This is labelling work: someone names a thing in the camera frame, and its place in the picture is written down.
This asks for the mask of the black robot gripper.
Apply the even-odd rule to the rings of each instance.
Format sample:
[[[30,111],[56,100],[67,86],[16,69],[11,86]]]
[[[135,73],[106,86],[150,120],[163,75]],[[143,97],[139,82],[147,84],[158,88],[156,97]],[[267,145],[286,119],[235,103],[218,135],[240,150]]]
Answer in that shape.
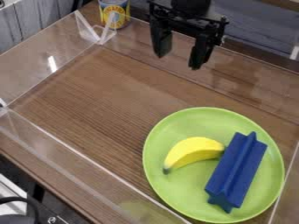
[[[212,8],[212,0],[147,0],[154,53],[162,58],[172,50],[172,30],[196,36],[188,67],[202,68],[208,61],[214,45],[220,46],[230,20]]]

